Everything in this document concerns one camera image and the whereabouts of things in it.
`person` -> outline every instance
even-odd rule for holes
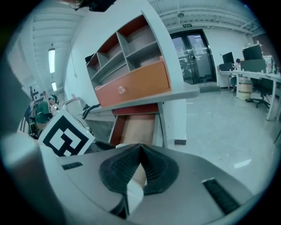
[[[241,69],[240,62],[241,62],[241,61],[240,61],[239,58],[236,59],[235,69]],[[231,83],[233,89],[236,90],[235,85],[237,84],[237,77],[236,77],[236,76],[232,77],[232,78],[230,79],[230,83]]]
[[[33,105],[34,105],[34,101],[32,101],[30,104],[29,104],[29,106],[28,106],[28,108],[27,108],[27,110],[26,110],[26,112],[25,112],[25,120],[26,120],[26,122],[28,123],[28,125],[30,125],[29,124],[29,116],[30,116],[30,114],[31,114],[31,109],[33,108]]]
[[[51,95],[48,100],[43,100],[36,108],[35,120],[39,130],[44,129],[50,119],[53,117],[51,106],[57,102],[58,98],[55,94]]]

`drawer handle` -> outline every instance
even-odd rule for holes
[[[120,86],[118,88],[118,92],[119,92],[119,94],[124,94],[126,92],[126,89],[124,87]]]

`ceiling light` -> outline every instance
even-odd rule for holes
[[[52,87],[53,87],[53,90],[54,90],[54,91],[57,90],[56,82],[53,82],[53,83],[52,83]]]
[[[49,49],[49,69],[50,69],[50,73],[54,72],[54,53],[55,53],[55,49]]]

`shelving unit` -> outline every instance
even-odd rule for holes
[[[160,60],[158,42],[143,15],[117,30],[87,64],[93,88]]]

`computer monitor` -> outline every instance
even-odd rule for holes
[[[234,64],[232,52],[229,52],[229,53],[226,53],[223,55],[223,63],[228,63],[228,62],[231,62]]]
[[[241,70],[250,71],[250,72],[263,72],[267,71],[267,65],[264,59],[253,59],[241,61]]]
[[[260,45],[255,45],[242,49],[244,60],[263,59],[262,48]]]
[[[233,66],[231,62],[220,64],[220,70],[221,71],[230,71],[233,70]]]

